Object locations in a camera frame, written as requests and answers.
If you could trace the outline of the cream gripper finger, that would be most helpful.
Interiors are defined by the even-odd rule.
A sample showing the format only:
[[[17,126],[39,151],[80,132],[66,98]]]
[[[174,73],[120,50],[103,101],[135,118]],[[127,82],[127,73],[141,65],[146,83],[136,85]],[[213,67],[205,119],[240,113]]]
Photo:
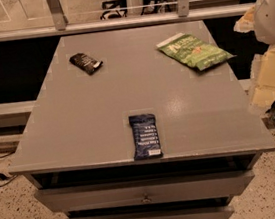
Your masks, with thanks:
[[[234,31],[235,32],[241,32],[241,33],[247,33],[249,31],[253,31],[255,28],[254,17],[255,13],[255,6],[249,8],[243,16],[234,24]]]
[[[266,112],[275,101],[275,45],[269,46],[264,55],[256,54],[251,64],[249,110]]]

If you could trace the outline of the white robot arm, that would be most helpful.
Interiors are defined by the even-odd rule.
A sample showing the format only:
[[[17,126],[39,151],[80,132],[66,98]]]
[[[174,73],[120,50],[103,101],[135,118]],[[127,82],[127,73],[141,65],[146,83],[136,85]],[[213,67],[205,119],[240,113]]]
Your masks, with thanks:
[[[275,101],[275,0],[256,0],[235,23],[234,31],[254,31],[256,39],[268,45],[263,55],[254,56],[250,70],[248,110],[261,115],[271,109]]]

